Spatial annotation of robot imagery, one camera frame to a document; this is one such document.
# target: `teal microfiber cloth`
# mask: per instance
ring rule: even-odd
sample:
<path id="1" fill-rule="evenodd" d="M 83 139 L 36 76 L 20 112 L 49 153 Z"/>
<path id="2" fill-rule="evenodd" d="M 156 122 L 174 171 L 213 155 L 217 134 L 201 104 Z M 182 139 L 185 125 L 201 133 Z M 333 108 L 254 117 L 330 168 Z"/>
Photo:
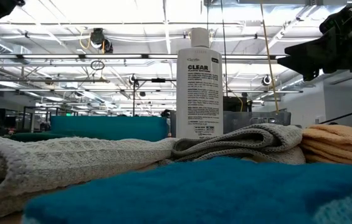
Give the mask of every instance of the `teal microfiber cloth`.
<path id="1" fill-rule="evenodd" d="M 32 199 L 23 223 L 352 223 L 352 166 L 183 162 Z"/>

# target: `orange towel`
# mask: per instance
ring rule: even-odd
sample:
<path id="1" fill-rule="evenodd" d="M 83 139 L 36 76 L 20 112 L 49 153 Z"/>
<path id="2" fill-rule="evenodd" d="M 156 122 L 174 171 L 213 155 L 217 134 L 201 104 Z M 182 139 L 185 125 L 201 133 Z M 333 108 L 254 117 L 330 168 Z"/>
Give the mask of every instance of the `orange towel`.
<path id="1" fill-rule="evenodd" d="M 352 164 L 352 128 L 314 125 L 303 130 L 300 145 L 307 162 Z"/>

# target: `stack of towels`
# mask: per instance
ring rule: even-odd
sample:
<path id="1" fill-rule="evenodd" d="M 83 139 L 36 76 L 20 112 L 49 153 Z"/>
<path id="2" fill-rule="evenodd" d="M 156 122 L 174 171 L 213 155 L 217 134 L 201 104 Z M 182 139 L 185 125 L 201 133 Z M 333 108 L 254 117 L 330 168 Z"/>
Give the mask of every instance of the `stack of towels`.
<path id="1" fill-rule="evenodd" d="M 307 162 L 352 164 L 352 128 L 314 125 L 303 130 L 301 148 Z"/>

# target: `teal cubicle wall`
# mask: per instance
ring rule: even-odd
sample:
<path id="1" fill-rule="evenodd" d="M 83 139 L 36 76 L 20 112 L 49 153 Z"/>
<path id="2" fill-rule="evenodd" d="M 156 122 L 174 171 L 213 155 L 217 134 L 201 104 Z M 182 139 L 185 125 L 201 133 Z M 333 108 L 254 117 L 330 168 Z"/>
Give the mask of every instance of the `teal cubicle wall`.
<path id="1" fill-rule="evenodd" d="M 165 118 L 53 116 L 51 133 L 107 140 L 142 139 L 159 141 L 167 137 Z"/>

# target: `folded towel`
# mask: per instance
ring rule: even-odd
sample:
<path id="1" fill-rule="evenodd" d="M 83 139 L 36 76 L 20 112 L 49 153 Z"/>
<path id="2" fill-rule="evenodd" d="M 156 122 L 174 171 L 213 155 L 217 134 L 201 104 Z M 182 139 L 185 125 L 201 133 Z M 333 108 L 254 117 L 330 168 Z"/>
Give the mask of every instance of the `folded towel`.
<path id="1" fill-rule="evenodd" d="M 175 142 L 62 138 L 24 143 L 0 138 L 0 217 L 22 210 L 27 200 L 47 190 L 168 158 Z"/>
<path id="2" fill-rule="evenodd" d="M 216 156 L 237 156 L 304 164 L 302 150 L 297 147 L 301 140 L 302 130 L 296 126 L 254 124 L 212 139 L 181 139 L 174 145 L 171 160 L 201 161 Z"/>
<path id="3" fill-rule="evenodd" d="M 301 148 L 308 162 L 352 164 L 352 128 L 314 125 L 303 130 Z"/>
<path id="4" fill-rule="evenodd" d="M 180 162 L 33 198 L 29 223 L 352 223 L 352 166 Z"/>

